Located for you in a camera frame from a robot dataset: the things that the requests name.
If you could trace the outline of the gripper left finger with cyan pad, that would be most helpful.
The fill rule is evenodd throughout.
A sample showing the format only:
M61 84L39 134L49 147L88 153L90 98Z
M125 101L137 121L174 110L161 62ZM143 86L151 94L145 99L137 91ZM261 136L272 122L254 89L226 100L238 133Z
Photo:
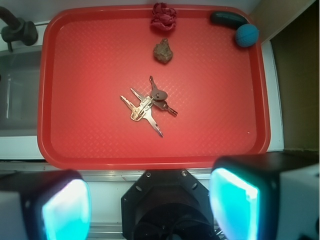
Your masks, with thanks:
M75 170L0 175L2 240L85 240L91 216L89 185Z

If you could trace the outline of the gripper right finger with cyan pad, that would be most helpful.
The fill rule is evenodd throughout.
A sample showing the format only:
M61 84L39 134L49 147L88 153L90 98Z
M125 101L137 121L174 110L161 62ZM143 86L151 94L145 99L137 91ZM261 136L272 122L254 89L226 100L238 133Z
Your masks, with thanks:
M317 154L267 152L222 156L213 164L209 202L229 240L317 240Z

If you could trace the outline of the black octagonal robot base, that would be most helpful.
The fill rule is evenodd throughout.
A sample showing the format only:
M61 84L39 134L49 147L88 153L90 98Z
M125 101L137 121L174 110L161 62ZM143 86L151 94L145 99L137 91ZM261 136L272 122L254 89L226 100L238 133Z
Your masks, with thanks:
M127 240L218 240L208 189L185 169L147 170L121 197Z

